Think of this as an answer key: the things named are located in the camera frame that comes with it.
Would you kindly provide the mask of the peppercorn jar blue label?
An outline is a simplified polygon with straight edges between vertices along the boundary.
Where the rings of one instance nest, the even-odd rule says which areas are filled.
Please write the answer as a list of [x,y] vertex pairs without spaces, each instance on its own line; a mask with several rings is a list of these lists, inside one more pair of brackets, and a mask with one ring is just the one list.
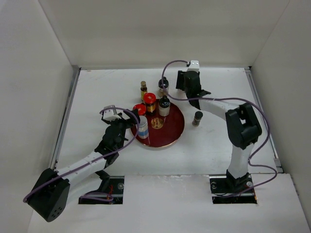
[[145,116],[140,116],[139,119],[138,136],[141,139],[146,139],[149,136],[148,120]]

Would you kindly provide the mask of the black-cap clear spice bottle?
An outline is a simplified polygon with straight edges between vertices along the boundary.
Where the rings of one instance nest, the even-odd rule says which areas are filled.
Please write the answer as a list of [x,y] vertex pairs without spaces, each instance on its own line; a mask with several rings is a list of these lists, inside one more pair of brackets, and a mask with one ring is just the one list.
[[163,95],[162,98],[159,99],[158,102],[159,114],[162,117],[166,117],[170,111],[170,100],[166,95]]

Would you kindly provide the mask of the red-lid chili sauce jar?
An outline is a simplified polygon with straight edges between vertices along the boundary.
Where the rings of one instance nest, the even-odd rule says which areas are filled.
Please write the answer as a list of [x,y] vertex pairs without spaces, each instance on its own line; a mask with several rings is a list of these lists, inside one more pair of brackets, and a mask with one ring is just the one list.
[[133,107],[133,110],[137,110],[139,116],[144,116],[144,115],[146,115],[146,111],[147,111],[146,106],[145,106],[143,103],[136,104],[136,105]]

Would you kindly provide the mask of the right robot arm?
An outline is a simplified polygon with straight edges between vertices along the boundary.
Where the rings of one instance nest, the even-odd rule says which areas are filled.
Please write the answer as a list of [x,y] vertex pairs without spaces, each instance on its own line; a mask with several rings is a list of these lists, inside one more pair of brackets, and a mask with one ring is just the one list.
[[234,105],[225,101],[203,99],[209,95],[201,88],[197,71],[178,71],[176,89],[186,93],[189,103],[226,122],[228,138],[232,144],[230,165],[226,171],[225,186],[231,192],[241,189],[248,179],[248,158],[262,128],[251,104]]

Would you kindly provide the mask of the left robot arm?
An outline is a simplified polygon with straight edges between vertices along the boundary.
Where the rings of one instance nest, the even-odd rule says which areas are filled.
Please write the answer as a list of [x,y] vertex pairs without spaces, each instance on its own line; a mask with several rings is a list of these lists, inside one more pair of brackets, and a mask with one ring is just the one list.
[[120,109],[111,105],[100,114],[108,125],[99,145],[85,158],[59,170],[44,170],[23,202],[28,204],[46,222],[54,221],[64,211],[70,189],[94,173],[104,174],[119,152],[129,146],[132,140],[125,137],[127,129],[138,127],[138,110]]

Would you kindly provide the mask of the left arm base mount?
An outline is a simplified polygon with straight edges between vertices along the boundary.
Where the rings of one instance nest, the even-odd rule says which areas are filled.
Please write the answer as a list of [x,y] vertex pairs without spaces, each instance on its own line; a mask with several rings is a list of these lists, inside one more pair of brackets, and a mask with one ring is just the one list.
[[107,172],[101,170],[95,173],[96,178],[100,179],[97,189],[83,194],[79,200],[80,205],[113,205],[123,204],[124,176],[110,176]]

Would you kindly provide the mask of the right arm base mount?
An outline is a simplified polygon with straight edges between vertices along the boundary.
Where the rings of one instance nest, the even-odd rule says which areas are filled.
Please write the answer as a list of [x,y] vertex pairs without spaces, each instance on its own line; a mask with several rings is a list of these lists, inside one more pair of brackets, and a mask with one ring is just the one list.
[[242,193],[253,186],[251,175],[236,186],[225,175],[210,176],[209,181],[213,204],[257,204],[254,189]]

